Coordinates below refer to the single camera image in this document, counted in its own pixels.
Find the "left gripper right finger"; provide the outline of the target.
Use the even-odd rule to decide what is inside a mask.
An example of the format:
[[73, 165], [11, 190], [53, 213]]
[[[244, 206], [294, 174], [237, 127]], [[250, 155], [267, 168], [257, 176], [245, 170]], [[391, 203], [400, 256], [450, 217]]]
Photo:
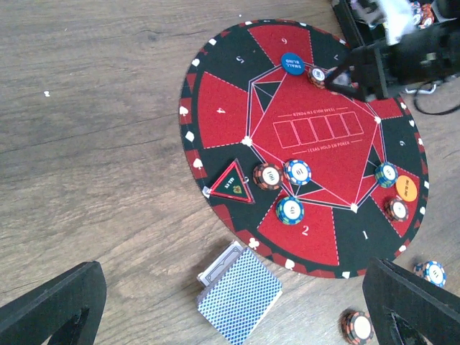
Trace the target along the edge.
[[459, 297], [449, 291], [375, 257], [362, 290], [380, 344], [459, 343]]

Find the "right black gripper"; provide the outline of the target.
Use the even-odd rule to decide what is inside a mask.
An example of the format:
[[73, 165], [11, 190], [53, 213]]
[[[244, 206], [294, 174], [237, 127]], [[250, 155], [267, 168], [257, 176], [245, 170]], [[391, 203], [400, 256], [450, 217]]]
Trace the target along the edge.
[[459, 22], [433, 24], [387, 45], [383, 40], [352, 51], [326, 75], [325, 87], [361, 102], [393, 98], [414, 83], [459, 72]]

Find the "blue round blind button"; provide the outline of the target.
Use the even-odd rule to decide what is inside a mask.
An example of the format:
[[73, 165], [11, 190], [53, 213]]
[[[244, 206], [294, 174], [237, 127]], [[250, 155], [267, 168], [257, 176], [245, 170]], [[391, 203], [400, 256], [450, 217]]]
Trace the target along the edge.
[[305, 71], [305, 63], [302, 58], [293, 52], [286, 52], [282, 55], [281, 66], [291, 75], [302, 75]]

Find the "red poker chip stack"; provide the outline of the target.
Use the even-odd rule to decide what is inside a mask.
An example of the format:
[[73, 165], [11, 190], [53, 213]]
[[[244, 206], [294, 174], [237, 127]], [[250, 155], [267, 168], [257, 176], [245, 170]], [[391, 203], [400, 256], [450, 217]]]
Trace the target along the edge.
[[364, 311], [347, 313], [341, 320], [341, 330], [349, 344], [368, 344], [374, 336], [371, 318]]

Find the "orange round blind button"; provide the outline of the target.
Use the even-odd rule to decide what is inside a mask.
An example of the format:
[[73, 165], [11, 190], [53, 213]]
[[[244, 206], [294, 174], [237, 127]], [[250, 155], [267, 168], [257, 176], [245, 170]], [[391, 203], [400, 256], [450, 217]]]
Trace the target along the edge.
[[407, 202], [413, 202], [418, 197], [418, 189], [412, 178], [400, 175], [395, 184], [397, 194]]

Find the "teal chip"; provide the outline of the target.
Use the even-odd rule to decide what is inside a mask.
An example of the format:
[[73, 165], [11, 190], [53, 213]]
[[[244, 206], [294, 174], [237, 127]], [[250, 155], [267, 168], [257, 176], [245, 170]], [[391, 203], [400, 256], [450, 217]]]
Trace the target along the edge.
[[374, 177], [381, 187], [390, 188], [398, 179], [398, 171], [392, 163], [383, 162], [374, 171]]
[[305, 214], [303, 204], [297, 198], [291, 196], [281, 198], [277, 202], [275, 212], [277, 218], [287, 225], [299, 224]]

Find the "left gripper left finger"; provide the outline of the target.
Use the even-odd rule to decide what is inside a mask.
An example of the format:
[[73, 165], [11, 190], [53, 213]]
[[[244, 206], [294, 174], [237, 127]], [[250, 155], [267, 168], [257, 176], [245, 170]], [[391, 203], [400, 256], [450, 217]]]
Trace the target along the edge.
[[93, 344], [106, 303], [99, 262], [82, 262], [1, 307], [2, 344]]

